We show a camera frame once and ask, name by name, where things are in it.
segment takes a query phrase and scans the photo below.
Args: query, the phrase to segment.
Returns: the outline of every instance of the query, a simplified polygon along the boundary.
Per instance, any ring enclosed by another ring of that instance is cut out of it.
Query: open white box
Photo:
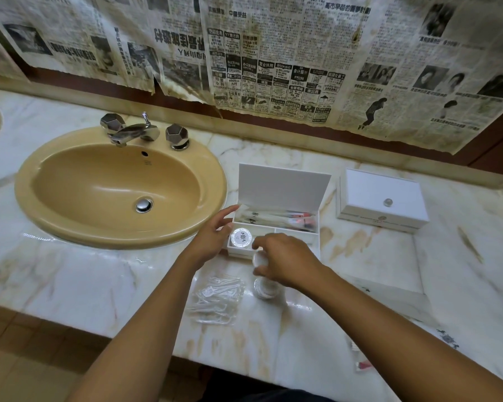
[[[239,164],[239,197],[237,203],[251,209],[279,209],[308,212],[316,215],[315,233],[262,226],[260,224],[234,222],[233,230],[246,228],[253,238],[268,233],[285,233],[304,241],[320,259],[319,207],[330,182],[331,175],[284,169],[247,163]],[[227,241],[229,255],[252,259],[255,251],[234,247]]]

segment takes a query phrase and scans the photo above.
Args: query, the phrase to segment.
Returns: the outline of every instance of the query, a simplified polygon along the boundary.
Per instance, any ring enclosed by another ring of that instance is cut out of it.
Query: marble countertop
[[[105,112],[0,90],[0,305],[113,337],[190,239],[147,250],[101,250],[55,239],[21,212],[13,182],[36,148],[98,125]],[[425,294],[436,320],[470,358],[503,378],[503,196],[499,191],[342,157],[190,130],[227,175],[236,202],[239,162],[330,173],[321,208],[322,262],[339,274]],[[412,236],[335,218],[335,181],[359,168],[420,182],[431,222]],[[252,295],[251,264],[217,256],[194,280],[222,272],[246,290],[232,326],[184,315],[174,355],[339,401],[392,401],[376,372],[357,373],[344,332],[287,289]]]

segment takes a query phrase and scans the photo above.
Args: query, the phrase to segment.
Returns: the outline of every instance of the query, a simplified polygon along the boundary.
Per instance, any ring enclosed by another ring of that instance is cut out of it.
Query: sink drain
[[[140,199],[136,202],[136,211],[138,213],[147,213],[153,208],[153,201],[151,199]]]

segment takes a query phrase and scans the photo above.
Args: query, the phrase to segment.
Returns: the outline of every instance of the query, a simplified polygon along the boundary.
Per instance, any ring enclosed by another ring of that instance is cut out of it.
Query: person's left arm
[[[237,208],[234,205],[220,210],[202,226],[153,293],[95,360],[67,402],[158,400],[194,274],[227,241],[232,225],[231,219],[224,217]]]

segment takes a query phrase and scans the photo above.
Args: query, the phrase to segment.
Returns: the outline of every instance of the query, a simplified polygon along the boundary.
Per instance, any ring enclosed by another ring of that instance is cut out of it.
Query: white box
[[[339,178],[337,218],[415,233],[429,222],[419,183],[346,169]]]
[[[320,259],[319,207],[331,175],[298,169],[239,164],[239,197],[237,203],[251,209],[280,209],[313,213],[317,217],[316,233],[234,222],[233,230],[247,228],[251,235],[285,233],[304,241]],[[227,241],[227,252],[234,257],[252,259],[255,251],[237,248]]]

